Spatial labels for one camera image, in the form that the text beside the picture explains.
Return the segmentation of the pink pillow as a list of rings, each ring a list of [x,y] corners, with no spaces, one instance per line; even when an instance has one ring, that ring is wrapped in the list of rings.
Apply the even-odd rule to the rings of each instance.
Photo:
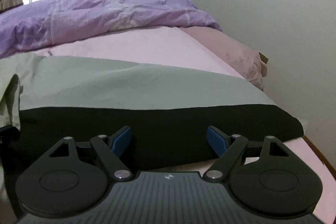
[[[231,66],[247,81],[264,90],[263,79],[267,75],[267,65],[260,53],[209,27],[183,27],[183,32]]]

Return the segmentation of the purple duvet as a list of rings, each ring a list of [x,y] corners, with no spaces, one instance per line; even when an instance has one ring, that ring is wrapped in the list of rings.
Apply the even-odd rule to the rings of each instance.
[[[40,0],[1,14],[1,57],[155,26],[221,28],[191,0]]]

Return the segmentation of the brass low wall socket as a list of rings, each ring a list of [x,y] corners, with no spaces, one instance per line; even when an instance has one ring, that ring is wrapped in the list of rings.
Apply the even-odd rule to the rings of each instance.
[[[259,53],[259,56],[260,56],[260,60],[265,64],[265,65],[267,65],[268,64],[268,61],[269,61],[269,59],[268,59],[268,57],[266,57],[266,55],[264,55],[263,53]]]

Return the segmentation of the grey and black jacket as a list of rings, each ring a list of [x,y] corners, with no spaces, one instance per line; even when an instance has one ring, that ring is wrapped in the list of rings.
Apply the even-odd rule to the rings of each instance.
[[[15,182],[66,136],[76,141],[123,126],[132,140],[123,154],[132,169],[213,159],[206,129],[252,141],[289,141],[303,126],[247,80],[163,65],[22,53],[1,60],[1,162],[17,217]]]

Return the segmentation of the pink cartoon bed sheet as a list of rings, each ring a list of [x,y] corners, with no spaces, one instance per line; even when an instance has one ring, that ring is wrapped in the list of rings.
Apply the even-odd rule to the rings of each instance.
[[[168,65],[238,76],[222,59],[177,27],[136,28],[33,51],[41,56],[78,56]],[[321,178],[323,192],[314,214],[335,223],[335,178],[329,162],[306,137],[285,143]]]

